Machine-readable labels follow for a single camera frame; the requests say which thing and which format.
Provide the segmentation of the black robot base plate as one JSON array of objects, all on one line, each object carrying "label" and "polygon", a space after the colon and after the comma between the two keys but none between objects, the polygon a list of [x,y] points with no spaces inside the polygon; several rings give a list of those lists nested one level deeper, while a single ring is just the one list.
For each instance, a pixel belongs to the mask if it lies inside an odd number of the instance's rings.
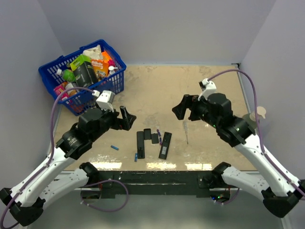
[{"label": "black robot base plate", "polygon": [[99,171],[99,176],[83,186],[102,188],[102,198],[129,195],[210,197],[228,187],[213,171]]}]

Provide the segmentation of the black battery cover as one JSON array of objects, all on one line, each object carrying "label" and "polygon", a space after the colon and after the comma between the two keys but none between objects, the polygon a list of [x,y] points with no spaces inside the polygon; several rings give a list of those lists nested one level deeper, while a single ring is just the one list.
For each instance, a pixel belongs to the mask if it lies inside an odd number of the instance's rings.
[{"label": "black battery cover", "polygon": [[158,144],[159,143],[159,136],[157,133],[151,134],[151,140],[152,144]]},{"label": "black battery cover", "polygon": [[151,129],[146,128],[143,130],[144,140],[151,140]]}]

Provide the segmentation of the black remote control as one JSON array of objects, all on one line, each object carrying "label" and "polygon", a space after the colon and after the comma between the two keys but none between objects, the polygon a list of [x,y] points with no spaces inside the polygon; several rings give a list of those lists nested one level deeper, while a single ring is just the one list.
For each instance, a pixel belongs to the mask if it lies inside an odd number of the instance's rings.
[{"label": "black remote control", "polygon": [[167,159],[171,138],[172,138],[172,133],[169,133],[169,132],[164,133],[161,149],[159,152],[160,159],[164,159],[164,160]]},{"label": "black remote control", "polygon": [[144,132],[138,131],[136,133],[136,137],[137,137],[137,158],[144,159],[145,158]]}]

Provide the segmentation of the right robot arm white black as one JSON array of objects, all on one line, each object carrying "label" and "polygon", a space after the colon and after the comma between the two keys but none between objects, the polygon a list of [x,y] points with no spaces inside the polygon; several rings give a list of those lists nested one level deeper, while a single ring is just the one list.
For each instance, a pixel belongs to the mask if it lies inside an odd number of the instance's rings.
[{"label": "right robot arm white black", "polygon": [[244,155],[263,177],[252,178],[238,169],[221,163],[213,170],[212,181],[217,187],[226,184],[241,188],[263,202],[273,215],[284,218],[305,194],[305,181],[290,173],[267,148],[259,135],[242,118],[233,114],[231,101],[224,94],[214,93],[207,99],[186,94],[172,111],[183,120],[202,120],[215,128],[217,135]]}]

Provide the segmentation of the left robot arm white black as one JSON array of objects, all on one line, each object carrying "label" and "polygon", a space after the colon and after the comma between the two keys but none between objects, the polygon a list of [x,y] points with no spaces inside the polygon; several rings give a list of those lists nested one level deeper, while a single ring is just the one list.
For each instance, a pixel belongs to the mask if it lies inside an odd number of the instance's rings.
[{"label": "left robot arm white black", "polygon": [[28,226],[36,221],[56,199],[78,187],[94,187],[100,181],[99,171],[91,163],[82,163],[65,178],[56,176],[73,164],[109,129],[130,130],[136,116],[124,106],[120,111],[92,108],[57,142],[47,158],[22,182],[13,188],[3,188],[0,199],[17,223]]}]

